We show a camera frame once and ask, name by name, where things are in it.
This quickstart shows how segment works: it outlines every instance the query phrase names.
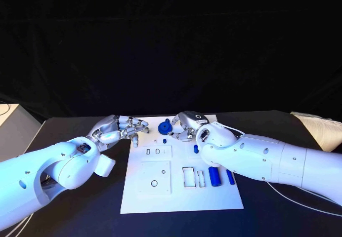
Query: white board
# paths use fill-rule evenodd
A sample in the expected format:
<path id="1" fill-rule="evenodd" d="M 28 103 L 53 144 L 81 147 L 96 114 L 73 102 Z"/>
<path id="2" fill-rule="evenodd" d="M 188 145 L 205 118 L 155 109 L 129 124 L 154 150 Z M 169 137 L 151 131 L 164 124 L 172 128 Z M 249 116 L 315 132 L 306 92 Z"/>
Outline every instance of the white board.
<path id="1" fill-rule="evenodd" d="M 216 115 L 208 115 L 207 118 L 210 122 L 217 120 Z M 243 209 L 237 184 L 230 184 L 227 169 L 223 166 L 223 185 L 211 185 L 210 166 L 194 152 L 195 140 L 182 142 L 159 133 L 159 124 L 174 117 L 142 119 L 149 122 L 151 133 L 139 133 L 139 147 L 130 146 L 120 213 Z M 184 131 L 180 122 L 172 131 Z M 195 188 L 185 188 L 184 167 L 194 168 Z M 204 180 L 200 180 L 198 171 L 204 171 Z M 200 187 L 200 181 L 205 183 L 205 187 Z"/>

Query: black cable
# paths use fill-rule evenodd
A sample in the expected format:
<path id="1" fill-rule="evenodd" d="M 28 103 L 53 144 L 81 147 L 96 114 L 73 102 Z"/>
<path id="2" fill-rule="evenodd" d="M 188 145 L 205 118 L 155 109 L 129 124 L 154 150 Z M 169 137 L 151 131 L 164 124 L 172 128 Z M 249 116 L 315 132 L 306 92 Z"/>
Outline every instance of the black cable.
<path id="1" fill-rule="evenodd" d="M 5 114 L 9 112 L 9 110 L 11 110 L 11 106 L 9 106 L 8 111 L 6 111 L 3 114 L 0 114 L 0 116 L 5 115 Z"/>

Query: black tabletop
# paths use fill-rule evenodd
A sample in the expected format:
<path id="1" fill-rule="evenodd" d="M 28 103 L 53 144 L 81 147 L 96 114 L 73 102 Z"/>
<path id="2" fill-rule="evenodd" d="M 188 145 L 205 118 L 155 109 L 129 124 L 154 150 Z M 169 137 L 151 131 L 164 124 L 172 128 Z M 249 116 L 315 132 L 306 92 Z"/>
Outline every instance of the black tabletop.
<path id="1" fill-rule="evenodd" d="M 283 112 L 217 114 L 218 121 L 246 133 L 321 149 L 299 119 Z M 50 119 L 31 144 L 38 150 L 84 136 L 102 117 Z M 130 141 L 104 152 L 116 159 L 107 178 L 93 175 L 76 190 L 61 193 L 32 217 L 22 236 L 342 236 L 342 217 L 321 213 L 283 198 L 266 182 L 236 175 L 243 210 L 120 214 Z M 292 199 L 342 214 L 342 207 L 296 187 L 275 184 Z M 6 235 L 14 229 L 0 233 Z"/>

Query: blue plastic part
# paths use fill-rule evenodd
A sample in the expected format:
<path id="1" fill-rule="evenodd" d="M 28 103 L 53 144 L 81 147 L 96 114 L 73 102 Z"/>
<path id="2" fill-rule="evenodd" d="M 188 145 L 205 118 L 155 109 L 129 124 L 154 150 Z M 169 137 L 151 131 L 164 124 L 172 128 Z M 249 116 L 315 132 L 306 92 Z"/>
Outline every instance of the blue plastic part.
<path id="1" fill-rule="evenodd" d="M 217 167 L 210 167 L 208 170 L 211 175 L 213 187 L 218 187 L 221 186 L 220 169 Z"/>
<path id="2" fill-rule="evenodd" d="M 230 172 L 230 170 L 227 170 L 227 175 L 229 175 L 229 178 L 230 178 L 230 184 L 234 185 L 236 181 L 234 181 L 233 173 Z"/>
<path id="3" fill-rule="evenodd" d="M 162 135 L 168 135 L 171 131 L 172 131 L 172 124 L 171 124 L 171 120 L 167 119 L 167 121 L 159 124 L 159 133 Z"/>
<path id="4" fill-rule="evenodd" d="M 198 145 L 194 145 L 194 152 L 195 152 L 195 153 L 200 153 Z"/>

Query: robotic hand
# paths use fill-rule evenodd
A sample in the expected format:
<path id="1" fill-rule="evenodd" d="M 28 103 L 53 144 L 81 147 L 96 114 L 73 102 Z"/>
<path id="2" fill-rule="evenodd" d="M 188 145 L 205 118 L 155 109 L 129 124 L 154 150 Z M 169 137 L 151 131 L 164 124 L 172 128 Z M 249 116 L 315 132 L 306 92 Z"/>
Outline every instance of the robotic hand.
<path id="1" fill-rule="evenodd" d="M 169 135 L 182 141 L 197 139 L 201 158 L 210 166 L 223 165 L 252 179 L 295 185 L 342 205 L 342 154 L 244 134 L 217 121 L 210 123 L 194 111 L 180 113 L 172 124 L 178 121 L 185 131 Z"/>
<path id="2" fill-rule="evenodd" d="M 107 177 L 116 161 L 100 152 L 122 139 L 139 144 L 148 122 L 128 116 L 106 117 L 87 137 L 60 142 L 0 162 L 0 231 L 50 204 L 67 189 L 78 188 L 93 172 Z M 51 178 L 41 182 L 41 176 Z"/>

